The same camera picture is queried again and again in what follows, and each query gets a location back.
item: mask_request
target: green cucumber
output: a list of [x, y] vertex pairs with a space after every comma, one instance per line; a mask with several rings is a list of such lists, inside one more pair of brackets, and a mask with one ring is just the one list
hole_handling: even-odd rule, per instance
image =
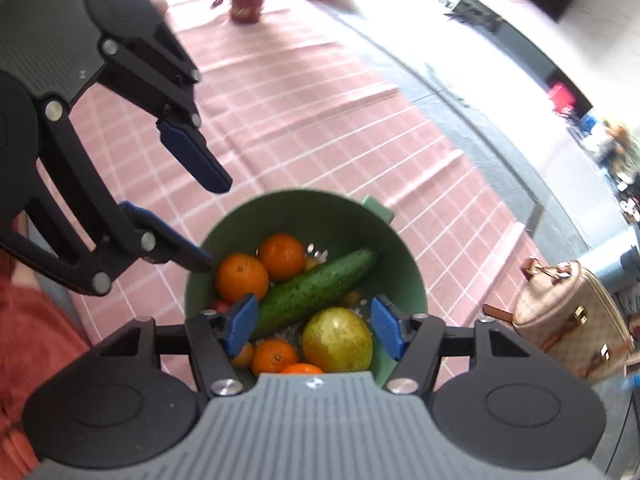
[[251, 339], [271, 335], [336, 304], [369, 277], [377, 262], [375, 251], [362, 248], [276, 286], [260, 303]]

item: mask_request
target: beige handbag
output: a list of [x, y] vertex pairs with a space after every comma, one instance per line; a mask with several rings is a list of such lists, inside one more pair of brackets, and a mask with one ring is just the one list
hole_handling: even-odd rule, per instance
[[593, 383], [622, 368], [633, 338], [600, 281], [579, 262], [545, 267], [528, 258], [528, 282], [513, 314], [485, 304], [484, 313], [510, 322], [525, 339]]

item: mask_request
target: bowl handle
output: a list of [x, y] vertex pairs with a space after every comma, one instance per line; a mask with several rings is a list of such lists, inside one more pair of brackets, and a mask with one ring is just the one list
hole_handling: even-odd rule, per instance
[[366, 197], [364, 197], [362, 205], [387, 225], [391, 225], [391, 222], [396, 216], [396, 214], [391, 211], [391, 209], [387, 209], [386, 207], [384, 207], [380, 202], [378, 202], [378, 199], [371, 195], [367, 195]]

